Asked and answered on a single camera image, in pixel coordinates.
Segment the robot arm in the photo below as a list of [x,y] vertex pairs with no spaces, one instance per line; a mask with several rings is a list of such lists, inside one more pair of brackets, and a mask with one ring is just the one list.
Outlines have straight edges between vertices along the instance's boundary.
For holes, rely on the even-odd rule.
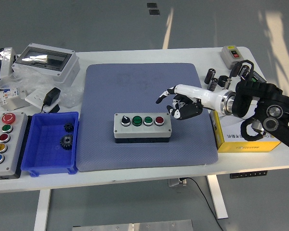
[[[163,92],[156,103],[169,95],[175,97],[172,106],[167,106],[167,109],[179,120],[201,114],[202,108],[242,118],[246,115],[251,101],[257,99],[255,114],[241,125],[242,137],[248,141],[259,140],[263,137],[261,130],[264,130],[289,147],[289,97],[282,95],[282,90],[274,84],[244,80],[237,84],[236,93],[230,90],[212,92],[179,84]],[[247,133],[247,126],[250,124],[258,135],[250,136]]]
[[235,93],[230,90],[212,92],[198,87],[179,84],[167,89],[156,103],[167,96],[175,94],[172,107],[167,106],[169,113],[176,119],[183,120],[201,114],[202,108],[216,110],[223,115],[231,115],[231,102]]

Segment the yellow cardboard box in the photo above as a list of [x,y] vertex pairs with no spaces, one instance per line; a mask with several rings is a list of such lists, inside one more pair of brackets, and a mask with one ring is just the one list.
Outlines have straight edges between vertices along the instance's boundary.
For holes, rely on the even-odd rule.
[[[267,133],[258,141],[246,141],[241,135],[243,119],[234,116],[219,117],[216,111],[210,112],[216,145],[219,153],[265,153],[273,150],[280,141]],[[256,135],[248,126],[247,133]]]

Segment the gear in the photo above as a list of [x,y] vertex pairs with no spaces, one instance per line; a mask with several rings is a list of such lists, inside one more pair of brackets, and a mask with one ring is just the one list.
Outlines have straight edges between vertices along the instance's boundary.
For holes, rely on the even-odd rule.
[[71,150],[73,144],[73,135],[65,135],[60,140],[61,147],[65,150]]
[[72,132],[74,131],[74,125],[72,123],[67,123],[64,125],[64,129],[66,132]]

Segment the yellow button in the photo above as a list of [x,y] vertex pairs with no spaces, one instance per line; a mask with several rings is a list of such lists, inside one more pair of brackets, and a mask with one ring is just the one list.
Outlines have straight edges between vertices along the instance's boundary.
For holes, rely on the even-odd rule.
[[8,149],[8,146],[4,143],[0,143],[0,153],[4,153]]

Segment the gray floor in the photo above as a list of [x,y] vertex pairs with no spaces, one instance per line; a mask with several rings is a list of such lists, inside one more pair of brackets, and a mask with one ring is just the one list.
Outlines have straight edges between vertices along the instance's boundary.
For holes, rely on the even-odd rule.
[[[235,44],[248,47],[267,80],[289,96],[289,0],[157,0],[159,16],[149,15],[147,2],[0,0],[0,48],[21,53],[31,42],[76,51]],[[220,220],[224,230],[289,231],[289,169],[218,179],[229,215]],[[212,205],[205,177],[196,180]],[[33,230],[38,196],[0,194],[0,230]],[[219,230],[193,182],[175,189],[166,180],[53,190],[47,230],[174,219],[192,219],[195,231]]]

